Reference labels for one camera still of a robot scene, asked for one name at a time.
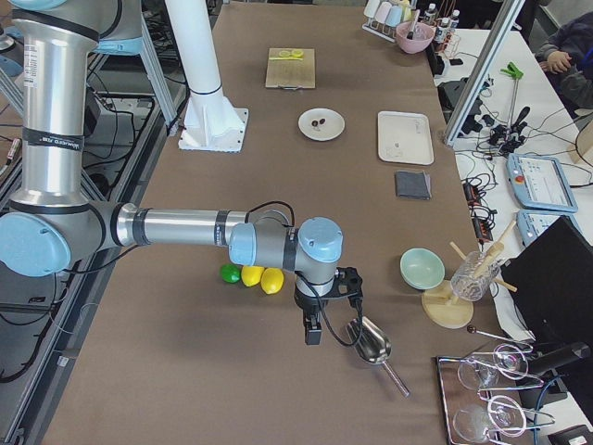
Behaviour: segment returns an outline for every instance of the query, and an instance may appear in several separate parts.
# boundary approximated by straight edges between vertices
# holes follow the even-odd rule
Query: plastic fruit
[[[241,279],[241,269],[234,264],[223,264],[219,269],[221,278],[227,283],[236,283]]]
[[[280,292],[283,284],[284,274],[280,269],[271,267],[266,269],[261,276],[261,288],[268,295]]]
[[[243,266],[241,269],[241,280],[247,287],[255,286],[261,281],[264,268],[262,266]]]

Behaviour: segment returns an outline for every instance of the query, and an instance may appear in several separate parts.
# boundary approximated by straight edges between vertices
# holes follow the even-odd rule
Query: pink bowl
[[[399,23],[396,27],[396,41],[404,53],[420,53],[426,49],[435,37],[435,28],[426,23],[418,23],[416,25],[417,32],[413,40],[407,38],[409,30],[409,21]]]

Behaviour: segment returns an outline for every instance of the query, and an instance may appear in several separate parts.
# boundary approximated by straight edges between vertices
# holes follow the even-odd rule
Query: silver scoop
[[[359,320],[354,319],[346,325],[348,336],[354,341],[359,336]],[[391,367],[387,359],[391,354],[391,341],[381,329],[377,327],[367,317],[362,317],[362,335],[360,341],[354,346],[356,352],[362,360],[370,364],[381,364],[397,389],[401,391],[404,397],[410,396],[410,391],[406,388],[399,375]]]

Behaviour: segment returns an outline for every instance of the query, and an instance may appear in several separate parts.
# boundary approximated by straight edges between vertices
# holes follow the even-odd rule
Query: white table
[[[482,30],[458,30],[457,35],[460,37],[460,40],[457,47],[457,54],[452,55],[452,57],[463,60],[463,65],[451,66],[446,72],[446,75],[435,80],[435,82],[441,83],[469,77],[476,57],[479,56],[488,33],[489,31]],[[560,99],[550,86],[529,47],[518,32],[511,32],[507,36],[505,44],[490,67],[489,76],[494,82],[490,89],[492,96],[487,97],[488,92],[483,92],[481,95],[485,104],[485,107],[482,106],[484,114],[495,115],[498,113],[502,121],[507,121],[512,97],[513,80],[508,75],[500,72],[500,70],[506,68],[507,64],[511,61],[524,73],[524,77],[520,80],[519,84],[513,119],[516,119],[519,111],[524,106],[529,106],[531,111],[526,117],[529,126],[532,128],[541,126],[540,130],[554,133],[561,138],[547,134],[530,137],[515,152],[518,154],[553,154],[563,164],[569,164],[562,166],[569,184],[588,183],[590,181],[588,173],[571,167],[574,163],[566,152],[566,150],[574,148],[567,141],[575,140],[578,129],[572,124],[571,117],[563,108]],[[485,128],[480,133],[480,141],[485,141],[488,133],[489,130]],[[538,132],[532,131],[530,133],[529,128],[527,128],[524,130],[524,134],[536,136]],[[494,157],[492,160],[480,160],[472,157],[470,151],[475,150],[476,143],[478,142],[477,137],[477,133],[470,133],[467,138],[458,138],[453,148],[458,152],[457,164],[461,179],[468,176],[475,176],[478,173],[490,173],[489,170],[492,170],[496,175],[498,185],[486,193],[488,207],[498,211],[496,215],[496,227],[492,231],[492,235],[496,240],[509,223],[514,220],[516,212],[522,207],[511,190],[506,173],[506,159]],[[592,170],[585,163],[579,163],[577,165],[588,171]],[[591,188],[573,189],[573,193],[579,208],[575,214],[575,218],[584,237],[591,243],[593,242],[593,224],[590,223],[593,218],[593,194]],[[516,257],[524,249],[521,237],[516,229],[505,239],[504,245],[505,251],[503,255],[507,258]],[[498,291],[495,302],[501,327],[516,339],[527,338],[528,333],[521,328],[521,324],[517,320],[509,292],[501,288]],[[549,443],[545,439],[546,435],[563,430],[569,426],[585,424],[590,429],[592,428],[570,394],[566,400],[546,405],[544,411],[552,413],[556,417],[556,424],[542,428],[540,432],[542,440],[540,443]]]

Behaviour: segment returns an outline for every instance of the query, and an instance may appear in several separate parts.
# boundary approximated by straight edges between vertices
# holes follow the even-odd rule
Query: green clamp
[[[506,69],[502,69],[500,71],[510,75],[516,81],[520,80],[523,77],[523,72],[519,70],[517,66],[512,62],[509,62],[509,65],[507,65]]]

